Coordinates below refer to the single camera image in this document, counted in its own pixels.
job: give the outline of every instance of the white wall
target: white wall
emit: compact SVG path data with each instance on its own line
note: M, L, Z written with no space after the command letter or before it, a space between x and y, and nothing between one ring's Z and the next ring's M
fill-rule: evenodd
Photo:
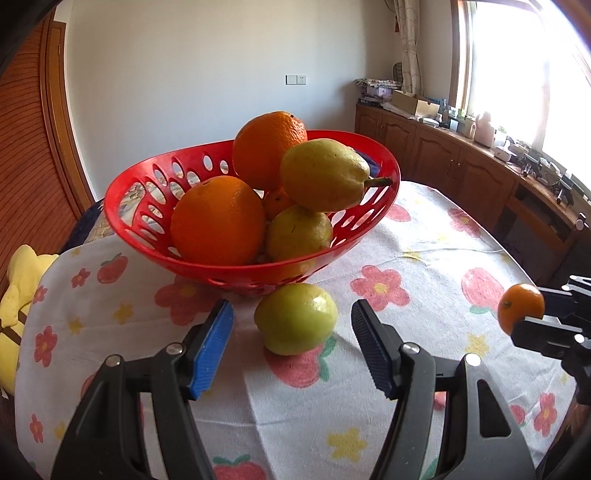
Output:
M420 0L418 61L423 94L449 98L452 81L452 6L450 0Z
M391 78L396 43L382 0L74 0L67 77L89 180L100 197L133 163L279 109L353 130L352 80Z

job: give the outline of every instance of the red plastic basket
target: red plastic basket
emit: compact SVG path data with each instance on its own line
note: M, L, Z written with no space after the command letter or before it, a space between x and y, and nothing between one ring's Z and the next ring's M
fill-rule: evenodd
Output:
M233 175L232 140L184 148L149 158L128 168L109 186L105 212L111 227L127 244L158 265L186 278L238 293L263 294L277 286L303 281L353 248L384 217L398 194L400 169L381 144L362 135L331 130L309 130L308 138L333 138L370 156L379 175L391 177L390 187L370 189L361 205L329 215L334 225L331 247L323 252L284 262L215 267L183 261L173 247L170 218L191 184L218 175ZM130 225L119 206L134 184L145 189Z

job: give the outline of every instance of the table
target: table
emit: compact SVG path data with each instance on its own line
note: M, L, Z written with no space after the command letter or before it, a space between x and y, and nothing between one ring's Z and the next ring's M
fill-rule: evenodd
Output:
M252 316L258 299L175 277L116 236L63 254L31 307L16 385L17 437L48 478L88 379L106 356L150 356L203 322L218 297L235 329L210 391L191 404L220 480L369 477L394 403L376 390L350 325L367 298L379 318L432 355L476 352L491 370L537 464L574 392L559 362L513 347L495 307L529 281L474 220L429 187L402 182L382 222L310 279L339 308L331 338L296 357L264 349ZM148 395L142 397L152 475L165 478ZM439 452L444 394L436 394L425 477Z

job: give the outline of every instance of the window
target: window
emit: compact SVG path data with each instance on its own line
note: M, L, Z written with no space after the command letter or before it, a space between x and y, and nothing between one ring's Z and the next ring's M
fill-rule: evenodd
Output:
M534 3L539 9L517 0L459 1L458 76L467 80L458 82L457 98L468 112L489 111L496 127L591 187L589 51L550 0Z

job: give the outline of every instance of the pear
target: pear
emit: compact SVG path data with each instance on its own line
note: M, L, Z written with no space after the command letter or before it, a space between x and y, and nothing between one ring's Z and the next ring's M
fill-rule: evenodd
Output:
M305 257L326 250L332 236L332 224L324 213L293 205L267 227L265 253L274 262Z
M281 159L286 194L314 212L337 212L360 204L370 187L392 179L369 178L367 162L352 148L330 138L317 138L291 147Z

